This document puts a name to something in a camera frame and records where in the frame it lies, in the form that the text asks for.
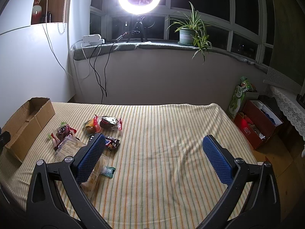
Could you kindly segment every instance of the green flower pot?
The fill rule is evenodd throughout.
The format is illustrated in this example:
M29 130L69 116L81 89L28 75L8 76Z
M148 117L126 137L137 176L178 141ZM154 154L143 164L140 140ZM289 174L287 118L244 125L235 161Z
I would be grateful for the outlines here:
M188 44L188 45L193 45L194 44L194 37L196 35L195 30L187 29L187 28L181 28L179 32L180 32L179 43Z

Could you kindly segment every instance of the metal screw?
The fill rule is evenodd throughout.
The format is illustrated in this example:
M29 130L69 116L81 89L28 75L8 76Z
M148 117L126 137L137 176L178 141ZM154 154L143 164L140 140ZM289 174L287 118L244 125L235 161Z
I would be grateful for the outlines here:
M265 165L266 167L271 167L271 163L269 163L269 162L264 163L264 165Z
M71 157L71 156L68 156L65 158L66 163L70 163L72 160L73 160L73 157Z
M236 161L236 163L239 163L239 164L243 164L243 163L245 162L245 161L244 161L242 158L240 158L240 157L236 158L235 161Z
M42 164L43 164L43 160L42 160L42 159L40 159L40 160L37 161L37 165L40 166L40 165L42 165Z

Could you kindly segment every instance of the striped bed sheet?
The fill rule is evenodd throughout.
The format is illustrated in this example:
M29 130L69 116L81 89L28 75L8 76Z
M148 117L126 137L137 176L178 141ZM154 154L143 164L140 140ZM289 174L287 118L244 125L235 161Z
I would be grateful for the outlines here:
M62 121L77 129L87 142L83 123L94 114L122 117L122 131L104 131L121 140L116 152L105 151L112 179L100 176L92 204L112 228L196 228L226 189L202 150L202 139L212 134L234 157L256 164L247 140L217 105L123 106L53 102L55 116L37 137L23 164L6 149L0 156L0 182L26 209L31 175L37 160L54 162L47 134ZM68 212L77 218L61 184ZM231 217L240 212L250 184Z

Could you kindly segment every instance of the green snack packet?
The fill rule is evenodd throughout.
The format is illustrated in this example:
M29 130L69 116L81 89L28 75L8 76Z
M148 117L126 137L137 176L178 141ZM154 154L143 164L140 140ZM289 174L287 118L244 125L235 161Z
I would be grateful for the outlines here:
M113 178L114 173L115 173L115 168L109 167L109 166L106 166L101 172L102 175L109 177L109 178Z
M249 80L246 77L240 78L240 86L242 87L243 92L253 91L253 87L250 84Z

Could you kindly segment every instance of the power strip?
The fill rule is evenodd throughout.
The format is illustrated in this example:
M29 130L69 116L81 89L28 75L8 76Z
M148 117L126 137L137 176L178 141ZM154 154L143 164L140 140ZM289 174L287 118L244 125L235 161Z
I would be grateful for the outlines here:
M123 39L123 35L120 35L118 38L115 39L116 42L120 41L121 39Z
M105 40L99 34L91 34L83 36L83 43L91 46L105 44Z

